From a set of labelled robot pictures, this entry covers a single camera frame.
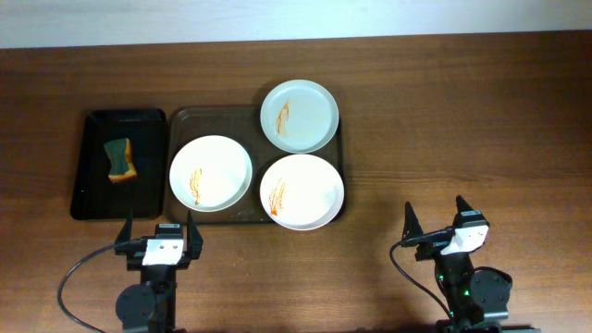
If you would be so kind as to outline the grey-white plate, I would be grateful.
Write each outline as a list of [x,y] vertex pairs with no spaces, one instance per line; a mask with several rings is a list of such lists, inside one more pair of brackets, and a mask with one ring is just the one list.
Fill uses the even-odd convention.
[[273,88],[260,109],[267,139],[292,154],[327,145],[339,126],[339,107],[328,89],[310,80],[288,80]]

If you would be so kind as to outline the green and orange sponge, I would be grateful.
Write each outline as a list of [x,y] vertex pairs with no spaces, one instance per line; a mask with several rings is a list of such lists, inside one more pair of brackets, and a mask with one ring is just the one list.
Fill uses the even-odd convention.
[[124,182],[137,177],[138,173],[133,164],[132,145],[129,138],[106,142],[104,149],[111,165],[108,178],[112,183]]

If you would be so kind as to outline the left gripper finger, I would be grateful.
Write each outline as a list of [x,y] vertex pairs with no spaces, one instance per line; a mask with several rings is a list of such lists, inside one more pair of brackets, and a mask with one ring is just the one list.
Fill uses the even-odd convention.
[[127,215],[126,221],[119,231],[117,238],[115,240],[116,245],[123,244],[131,240],[131,230],[133,225],[133,209],[130,208],[129,213]]
[[201,256],[201,252],[204,245],[204,239],[196,227],[191,211],[189,211],[187,214],[186,227],[187,250],[185,252],[185,255],[190,257],[192,260],[197,260]]

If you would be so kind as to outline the white plate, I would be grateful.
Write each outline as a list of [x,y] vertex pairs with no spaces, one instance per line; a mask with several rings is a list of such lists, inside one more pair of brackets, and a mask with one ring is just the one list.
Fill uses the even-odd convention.
[[229,137],[208,135],[180,148],[169,169],[175,198],[193,211],[213,213],[237,203],[253,179],[246,149]]
[[259,187],[265,213],[280,226],[297,231],[321,228],[345,203],[345,183],[327,160],[291,154],[264,173]]

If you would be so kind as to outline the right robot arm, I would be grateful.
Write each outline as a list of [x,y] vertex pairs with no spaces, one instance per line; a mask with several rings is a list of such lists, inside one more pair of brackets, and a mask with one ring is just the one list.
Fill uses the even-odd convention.
[[456,197],[456,207],[450,226],[425,233],[407,202],[400,246],[414,247],[418,262],[435,263],[435,280],[446,299],[438,304],[448,316],[437,321],[437,332],[501,332],[500,322],[509,316],[512,277],[473,266],[470,254],[485,244],[490,224],[462,196]]

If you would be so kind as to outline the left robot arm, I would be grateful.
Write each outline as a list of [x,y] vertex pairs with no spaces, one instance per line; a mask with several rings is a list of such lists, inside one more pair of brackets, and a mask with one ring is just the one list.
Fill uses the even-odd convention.
[[185,226],[158,224],[154,235],[134,240],[129,215],[115,240],[115,254],[126,268],[140,273],[140,282],[125,288],[116,301],[116,315],[125,332],[180,332],[176,325],[177,272],[200,258],[204,245],[192,214]]

